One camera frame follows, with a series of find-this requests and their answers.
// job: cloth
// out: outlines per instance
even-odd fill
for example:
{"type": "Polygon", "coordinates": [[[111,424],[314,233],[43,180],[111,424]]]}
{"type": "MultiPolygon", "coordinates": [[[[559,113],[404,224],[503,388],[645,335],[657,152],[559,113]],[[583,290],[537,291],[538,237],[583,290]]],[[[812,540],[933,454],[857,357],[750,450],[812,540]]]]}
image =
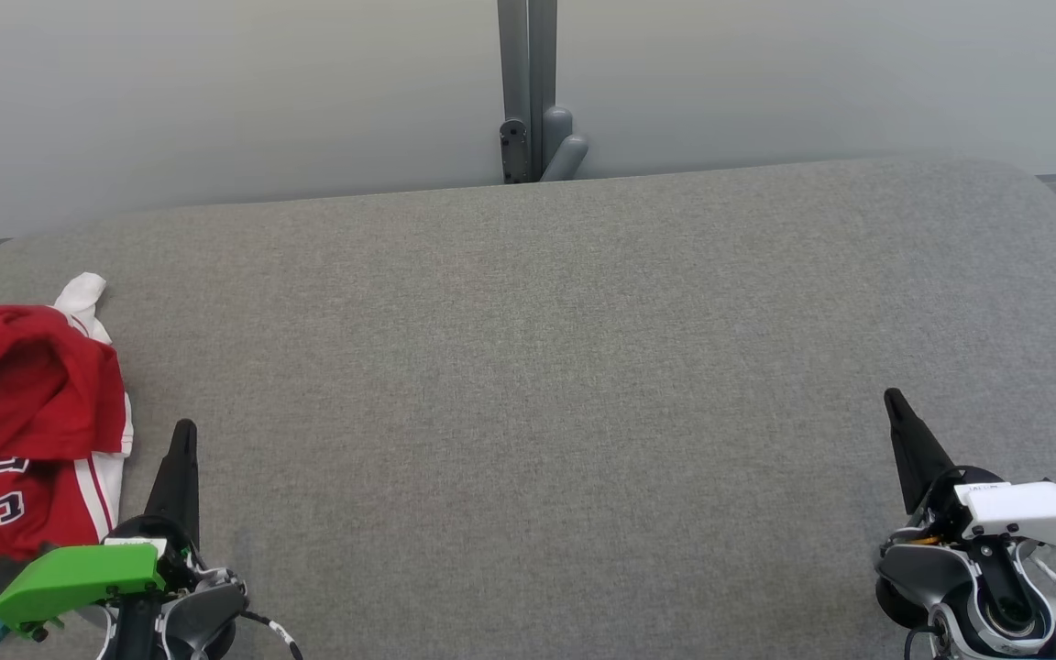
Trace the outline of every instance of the cloth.
{"type": "Polygon", "coordinates": [[[133,427],[95,318],[103,287],[81,275],[55,306],[0,305],[0,555],[97,543],[116,523],[133,427]]]}

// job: gray padded surface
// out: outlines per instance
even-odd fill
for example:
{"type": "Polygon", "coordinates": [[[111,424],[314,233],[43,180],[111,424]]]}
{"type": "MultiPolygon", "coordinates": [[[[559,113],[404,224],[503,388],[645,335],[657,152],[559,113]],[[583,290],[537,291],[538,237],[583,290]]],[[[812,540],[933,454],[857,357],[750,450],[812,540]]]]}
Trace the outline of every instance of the gray padded surface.
{"type": "MultiPolygon", "coordinates": [[[[1000,164],[184,208],[5,244],[0,303],[83,270],[125,512],[192,417],[206,557],[314,659],[895,659],[884,389],[1056,480],[1056,199],[1000,164]]],[[[288,656],[256,628],[230,657],[288,656]]]]}

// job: gray bracket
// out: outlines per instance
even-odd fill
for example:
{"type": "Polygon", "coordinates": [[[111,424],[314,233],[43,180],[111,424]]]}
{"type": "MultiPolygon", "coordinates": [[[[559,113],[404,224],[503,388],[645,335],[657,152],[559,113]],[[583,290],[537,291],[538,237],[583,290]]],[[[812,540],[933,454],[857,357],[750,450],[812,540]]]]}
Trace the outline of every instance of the gray bracket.
{"type": "Polygon", "coordinates": [[[528,127],[510,118],[499,127],[499,149],[504,153],[504,183],[524,184],[531,181],[531,145],[528,127]]]}
{"type": "Polygon", "coordinates": [[[557,106],[557,0],[498,0],[497,8],[504,183],[573,178],[589,142],[573,135],[573,113],[557,106]]]}

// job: black cable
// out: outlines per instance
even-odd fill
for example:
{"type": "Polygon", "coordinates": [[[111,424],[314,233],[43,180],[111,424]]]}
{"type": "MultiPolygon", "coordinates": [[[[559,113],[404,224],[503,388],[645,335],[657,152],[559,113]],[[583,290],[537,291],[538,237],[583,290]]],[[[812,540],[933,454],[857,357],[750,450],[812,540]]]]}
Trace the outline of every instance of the black cable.
{"type": "Polygon", "coordinates": [[[914,642],[914,636],[920,634],[940,635],[940,628],[936,626],[919,626],[910,629],[907,634],[907,641],[902,643],[902,660],[910,660],[910,643],[914,642]]]}
{"type": "Polygon", "coordinates": [[[248,610],[243,610],[242,614],[240,614],[240,617],[243,617],[244,619],[251,619],[252,622],[263,623],[264,626],[271,628],[274,634],[280,636],[280,639],[284,640],[284,642],[288,645],[288,650],[293,652],[293,657],[296,660],[304,660],[304,656],[301,655],[301,647],[296,646],[296,640],[293,639],[293,636],[288,635],[288,631],[285,630],[280,623],[272,622],[271,619],[264,617],[264,615],[257,615],[254,611],[248,610]]]}
{"type": "Polygon", "coordinates": [[[947,479],[948,476],[951,476],[953,472],[967,472],[968,469],[980,468],[977,468],[976,465],[953,465],[951,468],[944,469],[944,471],[940,472],[939,475],[936,475],[935,479],[931,479],[931,483],[927,485],[927,491],[923,492],[922,497],[919,497],[919,505],[914,507],[914,515],[920,515],[927,508],[927,502],[930,501],[931,493],[935,493],[935,489],[939,488],[940,482],[947,479]]]}

